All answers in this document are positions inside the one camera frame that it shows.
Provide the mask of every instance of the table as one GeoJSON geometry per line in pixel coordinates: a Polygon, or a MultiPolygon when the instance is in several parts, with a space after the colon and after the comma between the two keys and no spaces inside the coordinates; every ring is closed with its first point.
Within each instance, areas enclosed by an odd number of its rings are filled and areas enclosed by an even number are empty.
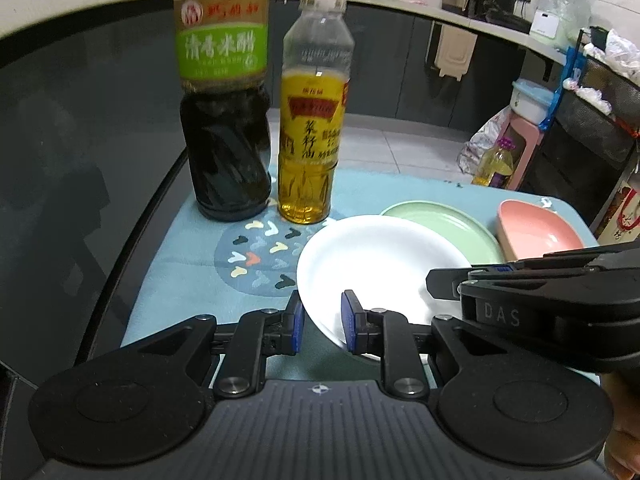
{"type": "MultiPolygon", "coordinates": [[[[338,168],[328,222],[379,214],[407,200],[430,200],[468,213],[495,235],[498,205],[507,199],[540,204],[539,196],[515,191],[338,168]]],[[[585,246],[597,245],[571,206],[558,199],[552,203],[585,246]]],[[[149,267],[122,345],[197,314],[214,314],[219,323],[232,323],[252,310],[284,308],[295,289],[298,256],[306,240],[322,227],[283,220],[273,199],[253,219],[213,222],[200,214],[191,195],[149,267]]],[[[300,354],[271,357],[266,370],[267,378],[291,380],[364,380],[379,376],[377,363],[354,358],[335,347],[308,317],[300,354]]]]}

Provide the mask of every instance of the bottle cap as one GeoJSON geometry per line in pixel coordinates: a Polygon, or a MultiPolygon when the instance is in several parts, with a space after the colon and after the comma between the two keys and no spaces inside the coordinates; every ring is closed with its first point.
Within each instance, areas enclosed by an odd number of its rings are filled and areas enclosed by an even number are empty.
{"type": "Polygon", "coordinates": [[[500,148],[503,148],[505,150],[508,150],[509,152],[511,150],[513,150],[516,145],[515,143],[509,138],[509,137],[503,137],[498,141],[498,146],[500,148]]]}

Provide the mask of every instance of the finger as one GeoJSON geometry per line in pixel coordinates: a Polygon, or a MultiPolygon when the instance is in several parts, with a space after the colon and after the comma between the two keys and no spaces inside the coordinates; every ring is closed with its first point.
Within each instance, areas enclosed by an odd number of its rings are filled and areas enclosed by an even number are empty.
{"type": "Polygon", "coordinates": [[[617,374],[602,376],[601,382],[613,404],[614,430],[640,439],[640,398],[629,390],[617,374]]]}
{"type": "Polygon", "coordinates": [[[611,456],[627,469],[640,474],[640,441],[621,431],[612,431],[607,439],[611,456]]]}
{"type": "Polygon", "coordinates": [[[604,452],[604,465],[607,467],[607,470],[618,480],[632,480],[632,478],[634,477],[634,472],[629,471],[629,469],[624,467],[620,462],[613,458],[608,450],[605,450],[604,452]]]}

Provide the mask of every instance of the plastic stool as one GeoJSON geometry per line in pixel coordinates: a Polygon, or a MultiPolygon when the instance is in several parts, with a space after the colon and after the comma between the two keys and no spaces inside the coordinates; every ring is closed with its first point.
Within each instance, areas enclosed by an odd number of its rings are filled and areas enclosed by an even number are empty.
{"type": "Polygon", "coordinates": [[[500,130],[498,139],[504,137],[504,134],[507,132],[509,126],[525,141],[524,151],[522,152],[522,156],[520,157],[520,160],[518,162],[518,167],[513,172],[513,176],[510,178],[509,183],[507,184],[507,189],[515,190],[518,189],[518,186],[522,182],[522,177],[524,176],[524,172],[529,165],[529,161],[533,156],[533,152],[535,151],[536,146],[539,146],[540,142],[542,142],[543,133],[535,124],[532,124],[526,119],[523,119],[512,110],[511,114],[509,115],[509,119],[507,121],[504,121],[504,124],[502,125],[502,129],[500,130]]]}

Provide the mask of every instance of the black mesh basket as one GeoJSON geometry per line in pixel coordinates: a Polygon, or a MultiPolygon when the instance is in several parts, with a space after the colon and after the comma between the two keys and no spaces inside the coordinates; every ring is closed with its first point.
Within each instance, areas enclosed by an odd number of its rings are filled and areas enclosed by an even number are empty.
{"type": "Polygon", "coordinates": [[[624,165],[633,137],[575,93],[562,92],[556,120],[570,136],[614,168],[624,165]]]}
{"type": "Polygon", "coordinates": [[[580,86],[595,88],[611,103],[613,113],[637,130],[640,128],[640,88],[606,64],[587,56],[580,86]]]}

